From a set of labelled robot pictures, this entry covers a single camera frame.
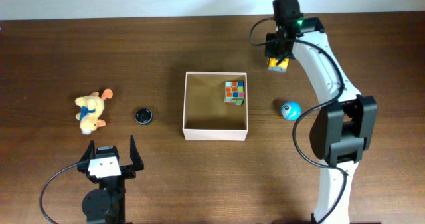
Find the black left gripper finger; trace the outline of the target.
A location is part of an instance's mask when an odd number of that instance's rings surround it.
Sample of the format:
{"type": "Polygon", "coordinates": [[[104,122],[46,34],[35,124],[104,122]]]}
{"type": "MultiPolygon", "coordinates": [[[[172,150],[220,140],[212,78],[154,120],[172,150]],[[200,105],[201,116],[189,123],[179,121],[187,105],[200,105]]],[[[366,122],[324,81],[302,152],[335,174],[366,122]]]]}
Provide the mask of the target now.
{"type": "Polygon", "coordinates": [[[95,142],[94,140],[91,140],[86,151],[80,158],[80,162],[89,162],[95,156],[95,151],[95,142]]]}
{"type": "Polygon", "coordinates": [[[137,150],[134,136],[130,136],[130,159],[135,170],[144,170],[144,162],[137,150]]]}

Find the yellow grey toy truck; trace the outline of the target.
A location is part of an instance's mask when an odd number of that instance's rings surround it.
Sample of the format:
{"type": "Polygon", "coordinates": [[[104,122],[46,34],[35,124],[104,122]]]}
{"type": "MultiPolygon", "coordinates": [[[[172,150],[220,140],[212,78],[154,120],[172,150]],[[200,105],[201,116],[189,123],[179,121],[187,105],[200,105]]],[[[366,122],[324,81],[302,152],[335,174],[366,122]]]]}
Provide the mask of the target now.
{"type": "Polygon", "coordinates": [[[275,72],[286,72],[290,60],[288,58],[269,58],[268,69],[275,72]]]}

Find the colourful puzzle cube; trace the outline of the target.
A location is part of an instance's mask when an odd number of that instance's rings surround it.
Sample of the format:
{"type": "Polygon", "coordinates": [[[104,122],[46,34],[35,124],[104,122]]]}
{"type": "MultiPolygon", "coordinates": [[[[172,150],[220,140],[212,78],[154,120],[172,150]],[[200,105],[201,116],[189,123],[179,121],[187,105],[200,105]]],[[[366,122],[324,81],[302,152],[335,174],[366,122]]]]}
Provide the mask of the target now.
{"type": "Polygon", "coordinates": [[[244,81],[226,81],[225,82],[225,104],[241,106],[246,98],[244,81]]]}

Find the beige cardboard box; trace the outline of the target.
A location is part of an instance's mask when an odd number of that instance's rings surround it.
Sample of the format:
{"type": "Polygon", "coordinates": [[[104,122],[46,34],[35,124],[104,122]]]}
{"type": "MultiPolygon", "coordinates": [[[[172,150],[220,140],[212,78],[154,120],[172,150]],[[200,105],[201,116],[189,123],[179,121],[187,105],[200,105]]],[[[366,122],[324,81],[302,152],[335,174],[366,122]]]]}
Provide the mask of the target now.
{"type": "Polygon", "coordinates": [[[186,140],[244,141],[248,134],[245,72],[187,72],[182,131],[186,140]],[[243,105],[225,104],[225,82],[244,81],[243,105]]]}

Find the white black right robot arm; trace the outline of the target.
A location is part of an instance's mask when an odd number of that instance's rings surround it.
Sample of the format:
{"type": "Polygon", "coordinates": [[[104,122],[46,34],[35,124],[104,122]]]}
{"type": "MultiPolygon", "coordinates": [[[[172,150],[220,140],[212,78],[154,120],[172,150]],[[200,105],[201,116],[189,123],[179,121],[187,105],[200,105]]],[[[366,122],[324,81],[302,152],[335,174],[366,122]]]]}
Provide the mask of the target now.
{"type": "Polygon", "coordinates": [[[354,173],[371,144],[377,102],[362,96],[337,62],[325,29],[317,17],[273,17],[276,32],[266,36],[270,61],[296,59],[305,70],[319,104],[295,121],[297,128],[309,114],[317,117],[309,133],[317,160],[301,157],[320,168],[319,197],[312,223],[349,223],[349,198],[354,173]]]}

